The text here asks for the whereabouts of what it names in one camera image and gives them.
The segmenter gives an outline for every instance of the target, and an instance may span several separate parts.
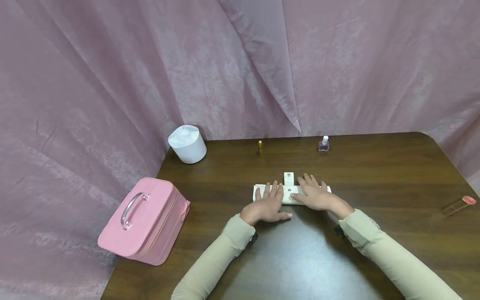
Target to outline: container lid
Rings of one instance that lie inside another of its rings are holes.
[[[98,237],[98,245],[124,257],[137,253],[155,227],[172,191],[173,184],[169,181],[150,177],[140,179],[108,221]],[[122,214],[135,196],[122,225]]]
[[[198,140],[200,131],[193,125],[182,125],[168,136],[168,144],[174,148],[183,148]]]

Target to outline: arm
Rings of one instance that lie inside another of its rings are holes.
[[[356,209],[339,223],[352,245],[376,263],[406,299],[461,299],[362,211]]]
[[[328,210],[340,219],[340,227],[352,245],[376,263],[408,300],[461,299],[437,274],[394,241],[360,210],[326,191],[313,175],[299,177],[305,195],[295,200],[314,210]]]
[[[230,262],[247,246],[255,233],[258,221],[287,220],[292,214],[279,213],[282,206],[283,186],[274,181],[266,184],[263,197],[260,189],[255,202],[247,205],[240,214],[228,221],[220,236],[205,250],[173,290],[173,300],[205,299],[225,272]]]
[[[205,250],[172,294],[172,299],[205,299],[214,289],[228,264],[247,246],[255,228],[237,214],[220,236]]]

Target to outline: white cylindrical container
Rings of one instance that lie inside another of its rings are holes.
[[[182,125],[168,137],[168,144],[186,164],[194,164],[202,160],[207,147],[198,128],[193,125]]]

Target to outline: wrist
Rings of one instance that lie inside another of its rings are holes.
[[[343,220],[353,213],[354,209],[345,200],[336,197],[336,199],[331,202],[328,211],[333,213],[339,220]]]
[[[257,224],[260,219],[255,210],[251,209],[249,206],[250,205],[247,205],[242,209],[242,211],[240,212],[240,219],[242,219],[250,226],[255,226],[255,224]]]

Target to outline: beige sleeve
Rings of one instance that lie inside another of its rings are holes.
[[[461,299],[437,274],[356,209],[340,227],[352,245],[376,263],[407,299]]]
[[[220,236],[205,250],[173,290],[173,300],[205,299],[228,264],[247,246],[255,228],[235,215]]]

